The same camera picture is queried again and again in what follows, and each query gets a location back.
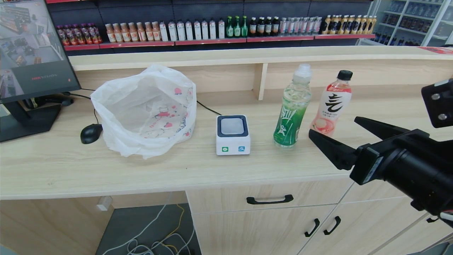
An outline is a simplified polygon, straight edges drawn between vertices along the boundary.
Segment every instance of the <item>wooden countertop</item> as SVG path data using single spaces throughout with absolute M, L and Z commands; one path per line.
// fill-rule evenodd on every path
M 419 128 L 439 140 L 452 138 L 452 128 L 431 127 L 422 86 L 357 86 L 338 121 L 334 138 L 352 147 L 378 139 L 353 122 L 364 116 L 408 129 Z M 124 158 L 109 150 L 102 138 L 80 142 L 80 131 L 94 123 L 90 101 L 75 98 L 63 108 L 48 133 L 2 143 L 0 146 L 1 199 L 44 199 L 179 191 L 205 187 L 297 182 L 344 177 L 308 139 L 322 88 L 302 121 L 299 141 L 290 150 L 273 144 L 282 90 L 266 91 L 257 101 L 251 91 L 204 93 L 198 100 L 222 114 L 245 114 L 252 148 L 248 156 L 215 154 L 215 114 L 198 107 L 194 134 L 168 153 L 143 160 Z
M 287 63 L 361 59 L 453 60 L 413 46 L 324 46 L 267 49 L 226 49 L 177 52 L 101 54 L 69 57 L 76 71 L 224 64 Z

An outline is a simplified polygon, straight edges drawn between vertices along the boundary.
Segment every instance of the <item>pink bottle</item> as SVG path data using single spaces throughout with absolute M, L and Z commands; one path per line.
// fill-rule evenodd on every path
M 352 91 L 349 86 L 351 77 L 351 71 L 341 70 L 337 80 L 327 86 L 321 96 L 318 114 L 310 125 L 311 129 L 329 137 L 333 135 L 341 112 L 351 100 Z

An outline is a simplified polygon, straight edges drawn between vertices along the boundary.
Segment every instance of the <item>black mouse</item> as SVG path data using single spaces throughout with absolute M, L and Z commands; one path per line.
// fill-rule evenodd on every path
M 83 144 L 89 144 L 95 142 L 102 133 L 102 125 L 101 124 L 91 124 L 86 126 L 80 132 L 80 140 Z

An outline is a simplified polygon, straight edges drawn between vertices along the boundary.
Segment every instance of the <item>hikvision logo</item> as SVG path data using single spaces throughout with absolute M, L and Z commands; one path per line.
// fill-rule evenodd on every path
M 32 77 L 32 80 L 40 80 L 40 79 L 45 79 L 45 78 L 50 78 L 50 77 L 56 77 L 56 74 L 48 74 L 48 75 L 43 75 L 43 76 L 36 76 Z

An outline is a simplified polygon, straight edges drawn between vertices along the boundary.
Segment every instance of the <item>plastic bag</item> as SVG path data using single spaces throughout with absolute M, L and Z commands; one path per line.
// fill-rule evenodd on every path
M 184 74 L 151 65 L 138 75 L 111 80 L 91 94 L 107 146 L 144 159 L 189 139 L 195 126 L 195 84 Z

